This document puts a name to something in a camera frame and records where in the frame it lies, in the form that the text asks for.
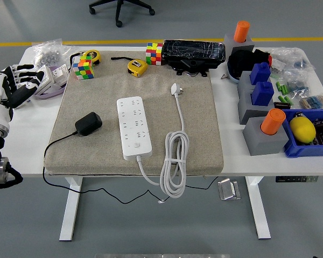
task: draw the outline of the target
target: green battery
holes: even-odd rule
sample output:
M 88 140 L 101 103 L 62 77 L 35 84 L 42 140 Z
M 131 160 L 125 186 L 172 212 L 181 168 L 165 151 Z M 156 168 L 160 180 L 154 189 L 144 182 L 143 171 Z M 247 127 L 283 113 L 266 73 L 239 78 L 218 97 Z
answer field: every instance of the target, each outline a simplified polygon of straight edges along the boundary
M 279 82 L 276 82 L 276 88 L 278 89 L 278 91 L 281 91 L 281 85 Z
M 278 99 L 282 102 L 282 103 L 287 103 L 287 101 L 282 97 L 282 96 L 279 96 Z
M 285 85 L 282 85 L 282 86 L 281 86 L 281 93 L 282 93 L 282 95 L 284 95 L 284 96 L 285 96 L 285 95 L 287 95 L 287 93 L 286 93 L 286 92 L 287 92 L 287 90 L 286 90 L 286 86 L 285 86 Z
M 285 92 L 286 92 L 286 95 L 287 95 L 289 93 L 289 90 L 288 90 L 286 85 L 283 85 L 283 87 L 285 88 Z
M 285 100 L 287 101 L 287 103 L 289 103 L 291 106 L 293 106 L 293 102 L 292 102 L 292 100 L 290 100 L 290 98 L 288 98 L 288 96 L 285 97 Z

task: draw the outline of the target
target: plastic bag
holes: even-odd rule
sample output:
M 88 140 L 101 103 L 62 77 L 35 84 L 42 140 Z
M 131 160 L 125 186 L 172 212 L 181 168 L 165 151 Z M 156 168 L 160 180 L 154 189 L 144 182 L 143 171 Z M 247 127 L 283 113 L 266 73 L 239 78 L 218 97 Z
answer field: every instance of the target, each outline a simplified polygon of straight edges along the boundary
M 271 51 L 270 55 L 273 58 L 272 66 L 276 71 L 282 71 L 283 69 L 310 71 L 315 69 L 300 48 L 275 48 Z
M 289 96 L 292 99 L 306 98 L 310 95 L 310 89 L 307 85 L 307 71 L 299 69 L 285 70 L 283 81 L 286 82 Z
M 60 67 L 64 64 L 69 67 L 69 57 L 78 52 L 79 48 L 63 45 L 61 39 L 55 39 L 34 45 L 33 51 L 35 52 L 33 63 L 37 68 L 41 68 L 43 65 Z
M 299 104 L 303 109 L 323 109 L 323 94 L 303 98 Z

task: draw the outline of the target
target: yellow lemon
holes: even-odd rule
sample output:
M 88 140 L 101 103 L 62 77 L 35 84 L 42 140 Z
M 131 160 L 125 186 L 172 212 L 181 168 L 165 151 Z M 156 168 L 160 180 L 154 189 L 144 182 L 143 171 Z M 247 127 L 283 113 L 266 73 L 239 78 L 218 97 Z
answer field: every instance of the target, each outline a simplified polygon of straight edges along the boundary
M 309 144 L 316 137 L 316 129 L 306 117 L 294 117 L 290 121 L 290 128 L 294 138 L 304 144 Z

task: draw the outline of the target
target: power cord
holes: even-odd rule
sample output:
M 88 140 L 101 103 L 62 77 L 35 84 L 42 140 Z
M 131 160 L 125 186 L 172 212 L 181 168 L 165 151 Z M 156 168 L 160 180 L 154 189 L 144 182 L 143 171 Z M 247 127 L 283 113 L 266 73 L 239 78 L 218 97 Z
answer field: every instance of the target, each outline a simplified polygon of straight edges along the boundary
M 182 130 L 176 132 L 170 132 L 166 135 L 165 138 L 165 160 L 163 164 L 163 168 L 161 169 L 159 183 L 150 180 L 144 169 L 142 167 L 141 156 L 138 155 L 136 160 L 139 164 L 141 174 L 144 178 L 153 185 L 160 185 L 161 190 L 172 198 L 179 198 L 186 186 L 186 158 L 189 149 L 189 137 L 184 130 L 184 119 L 182 116 L 182 111 L 179 105 L 178 95 L 182 94 L 182 88 L 174 83 L 171 86 L 171 94 L 174 95 L 176 99 L 177 109 L 179 112 L 179 117 L 182 124 Z M 176 159 L 172 157 L 173 155 L 173 147 L 177 142 L 177 151 L 176 151 Z M 175 170 L 173 175 L 171 175 L 171 165 L 175 164 Z M 174 177 L 178 175 L 178 183 L 174 183 Z
M 50 144 L 45 148 L 45 151 L 44 151 L 44 157 L 45 157 L 45 155 L 46 155 L 47 150 L 49 149 L 49 147 L 50 147 L 50 146 L 52 146 L 54 143 L 56 143 L 56 142 L 58 142 L 58 141 L 61 141 L 61 140 L 63 140 L 63 139 L 66 139 L 66 138 L 68 138 L 68 137 L 71 137 L 71 136 L 73 136 L 73 135 L 76 135 L 76 134 L 78 134 L 78 132 L 74 132 L 74 133 L 72 133 L 72 134 L 70 134 L 70 135 L 68 135 L 68 136 L 65 136 L 65 137 L 63 137 L 63 138 L 60 138 L 60 139 L 58 139 L 58 140 L 55 140 L 55 141 L 51 142 L 51 143 L 50 143 Z M 166 199 L 160 199 L 159 197 L 157 197 L 156 195 L 154 195 L 150 190 L 146 190 L 143 194 L 141 194 L 141 195 L 139 195 L 139 196 L 135 197 L 134 199 L 132 199 L 132 200 L 130 200 L 130 201 L 128 201 L 128 202 L 123 202 L 123 201 L 121 201 L 119 198 L 117 198 L 116 196 L 114 196 L 113 194 L 109 193 L 109 192 L 108 192 L 106 189 L 104 189 L 104 188 L 98 188 L 98 189 L 95 189 L 95 190 L 87 190 L 87 191 L 76 191 L 76 190 L 74 190 L 74 189 L 71 189 L 71 188 L 69 188 L 69 187 L 65 187 L 65 186 L 63 186 L 63 185 L 52 184 L 52 183 L 48 182 L 48 181 L 47 181 L 47 179 L 46 179 L 46 177 L 45 177 L 45 167 L 43 167 L 43 174 L 42 174 L 42 175 L 43 175 L 43 180 L 44 180 L 44 182 L 46 182 L 48 185 L 51 185 L 51 186 L 53 186 L 53 187 L 64 188 L 64 189 L 67 189 L 67 190 L 69 190 L 69 191 L 76 192 L 76 193 L 78 193 L 78 194 L 86 194 L 86 193 L 88 193 L 88 192 L 97 192 L 97 191 L 103 190 L 103 191 L 104 191 L 104 192 L 106 192 L 108 195 L 110 195 L 110 196 L 114 197 L 116 200 L 118 200 L 118 201 L 119 201 L 120 203 L 122 203 L 122 204 L 129 204 L 129 203 L 131 203 L 131 202 L 135 201 L 136 199 L 138 199 L 138 198 L 140 198 L 140 197 L 142 197 L 142 196 L 146 195 L 147 193 L 149 193 L 150 195 L 152 195 L 153 197 L 155 197 L 156 199 L 158 199 L 158 202 L 159 202 L 159 203 L 164 203 L 166 200 L 168 200 L 168 199 L 170 198 L 170 196 L 169 196 L 169 197 L 167 197 Z M 191 186 L 189 186 L 189 185 L 186 185 L 186 187 L 194 188 L 194 189 L 201 189 L 201 190 L 208 190 L 208 189 L 210 188 L 210 186 L 214 183 L 214 181 L 215 181 L 217 178 L 218 178 L 218 176 L 217 176 L 216 178 L 214 178 L 214 179 L 213 179 L 213 181 L 210 183 L 210 185 L 209 185 L 208 187 L 206 187 L 206 188 L 191 187 Z

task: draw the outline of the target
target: black power adapter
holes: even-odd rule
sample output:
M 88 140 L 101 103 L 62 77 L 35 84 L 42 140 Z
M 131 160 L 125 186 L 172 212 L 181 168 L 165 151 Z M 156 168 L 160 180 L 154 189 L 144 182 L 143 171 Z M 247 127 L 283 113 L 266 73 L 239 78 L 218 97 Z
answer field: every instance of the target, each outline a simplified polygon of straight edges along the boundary
M 91 112 L 75 122 L 75 128 L 79 134 L 87 136 L 101 127 L 102 124 L 101 118 L 95 112 Z

